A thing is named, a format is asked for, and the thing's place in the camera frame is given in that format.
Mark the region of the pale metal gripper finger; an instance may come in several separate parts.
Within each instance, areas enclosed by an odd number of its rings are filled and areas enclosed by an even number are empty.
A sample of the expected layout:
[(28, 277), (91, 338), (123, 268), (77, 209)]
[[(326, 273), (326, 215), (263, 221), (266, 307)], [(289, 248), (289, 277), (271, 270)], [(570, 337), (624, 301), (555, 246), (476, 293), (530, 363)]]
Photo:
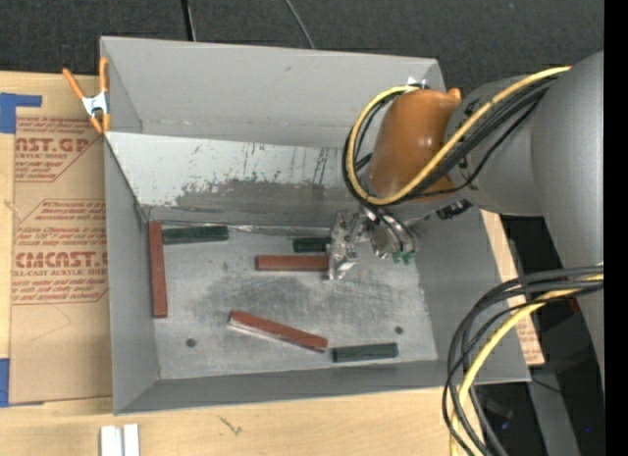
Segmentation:
[(329, 280), (342, 279), (360, 261), (354, 243), (331, 243), (327, 249)]
[(333, 225), (333, 244), (336, 247), (352, 245), (355, 242), (357, 223), (357, 213), (337, 212)]

